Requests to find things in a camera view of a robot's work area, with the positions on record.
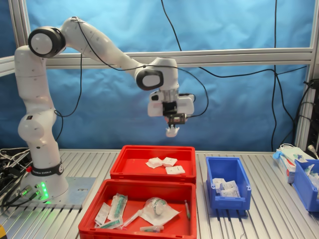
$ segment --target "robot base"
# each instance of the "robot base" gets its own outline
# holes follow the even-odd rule
[[[66,177],[65,179],[69,185],[65,193],[55,198],[48,198],[47,201],[42,202],[35,198],[35,200],[32,200],[30,203],[24,204],[24,206],[47,207],[48,204],[50,204],[56,208],[81,209],[87,200],[91,188],[93,188],[95,184],[96,178]],[[25,200],[26,198],[19,199],[17,204]]]

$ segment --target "metal plate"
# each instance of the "metal plate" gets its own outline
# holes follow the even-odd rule
[[[79,239],[78,225],[119,150],[61,150],[68,177],[96,177],[83,209],[47,205],[0,211],[0,224],[13,239]],[[206,156],[239,157],[252,185],[247,216],[238,211],[211,211],[206,190]],[[196,152],[198,239],[319,239],[319,213],[308,213],[294,188],[285,183],[271,153]]]
[[[50,199],[46,203],[40,203],[38,207],[46,207],[45,204],[52,204],[56,208],[80,209],[86,202],[86,198],[96,178],[66,177],[69,184],[68,190],[59,197]]]

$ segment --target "white packaging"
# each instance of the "white packaging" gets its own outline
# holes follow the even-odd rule
[[[174,164],[176,164],[176,162],[177,162],[177,159],[176,159],[176,158],[166,157],[166,158],[163,160],[163,166],[164,166],[164,167],[173,167]]]
[[[146,201],[140,217],[154,226],[162,226],[177,214],[179,212],[171,208],[165,200],[151,198]]]
[[[220,193],[220,184],[221,183],[226,183],[225,179],[223,178],[214,178],[213,179],[213,184],[215,184],[215,188],[216,188],[216,193]]]
[[[220,195],[222,197],[232,197],[232,198],[240,198],[238,188],[229,188],[227,190],[221,190]]]
[[[234,180],[230,181],[230,182],[226,182],[226,183],[221,183],[220,184],[220,191],[231,189],[231,188],[237,188],[237,184],[236,184],[236,182]]]
[[[156,168],[163,165],[163,161],[160,158],[150,158],[146,165],[150,168]]]
[[[107,205],[106,203],[103,203],[99,213],[95,217],[95,223],[99,226],[103,225],[105,223],[106,218],[108,217],[108,214],[110,212],[111,207]]]
[[[167,174],[182,174],[182,173],[185,173],[184,169],[182,166],[174,166],[174,167],[167,167],[165,168],[166,170],[166,173]]]

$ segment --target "medical supply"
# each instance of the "medical supply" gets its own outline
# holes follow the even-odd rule
[[[273,159],[278,164],[281,173],[286,178],[287,183],[293,183],[295,180],[296,171],[295,162],[287,159],[279,149],[277,149],[277,152],[273,154]]]
[[[307,159],[314,159],[310,155],[303,152],[300,148],[294,147],[291,144],[284,143],[280,145],[279,149],[291,162],[297,160],[300,163],[306,163]]]
[[[164,230],[163,226],[150,226],[150,227],[140,228],[141,232],[148,232],[148,233],[159,233],[162,230]]]
[[[232,197],[232,198],[240,198],[239,190],[238,188],[229,188],[226,190],[220,191],[220,196],[222,197]]]
[[[126,206],[127,201],[128,201],[127,196],[124,196],[118,193],[113,197],[111,210],[108,215],[108,219],[110,221],[114,221],[118,219],[119,217],[123,216],[124,208]]]
[[[317,190],[319,191],[319,179],[317,179],[316,177],[309,175],[308,176],[311,183],[317,188]]]
[[[177,159],[176,159],[176,158],[166,157],[166,158],[163,160],[163,166],[164,166],[164,167],[173,167],[174,164],[176,164],[176,162],[177,162]]]
[[[188,208],[187,200],[185,200],[185,208],[186,208],[186,215],[187,215],[187,218],[188,218],[188,219],[190,219],[190,212],[189,212],[189,208]]]
[[[141,218],[152,225],[164,225],[179,214],[161,198],[150,198],[146,201]]]
[[[311,170],[312,170],[313,167],[314,167],[314,164],[308,166],[308,167],[305,169],[305,173],[306,173],[307,176],[310,175],[310,172],[311,172]]]
[[[100,228],[114,229],[114,228],[121,226],[122,224],[123,224],[123,219],[122,219],[122,217],[120,217],[114,221],[110,221],[110,222],[107,222],[107,223],[101,225]]]
[[[127,227],[132,221],[134,221],[137,217],[139,217],[140,215],[142,215],[143,210],[138,210],[133,216],[131,216],[129,219],[127,219],[122,228]]]
[[[157,168],[163,165],[163,161],[160,158],[150,158],[146,165],[150,168]]]
[[[103,203],[98,214],[96,215],[95,218],[95,223],[98,226],[101,226],[105,223],[106,218],[108,217],[108,214],[110,212],[111,207],[107,205],[106,203]]]
[[[215,184],[216,193],[220,194],[220,184],[226,183],[223,178],[213,178],[213,184]]]
[[[318,173],[314,173],[313,171],[310,172],[310,175],[319,179],[319,174]]]
[[[237,188],[237,184],[233,180],[233,181],[230,181],[230,182],[221,183],[219,188],[220,188],[220,191],[231,189],[231,188]]]
[[[240,198],[239,190],[234,180],[226,183],[221,183],[219,189],[220,195],[222,197]]]
[[[174,166],[165,168],[167,174],[182,174],[185,173],[182,166]]]

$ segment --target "plastic wrapper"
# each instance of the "plastic wrapper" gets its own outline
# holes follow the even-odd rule
[[[164,230],[163,226],[151,226],[151,227],[140,228],[141,232],[149,232],[149,233],[159,233],[161,230]]]
[[[307,176],[310,175],[310,172],[311,172],[311,170],[312,170],[313,167],[314,167],[314,164],[308,166],[308,167],[305,169],[305,173],[306,173]]]
[[[150,198],[146,201],[141,218],[154,226],[162,226],[179,214],[161,198]]]
[[[100,228],[114,229],[114,228],[117,228],[117,227],[121,226],[122,224],[123,224],[123,219],[122,219],[122,217],[119,217],[116,220],[104,223],[103,225],[100,226]]]
[[[108,219],[110,221],[114,221],[123,216],[123,212],[124,212],[127,201],[128,201],[127,196],[124,196],[118,193],[113,197],[111,210],[108,215]]]

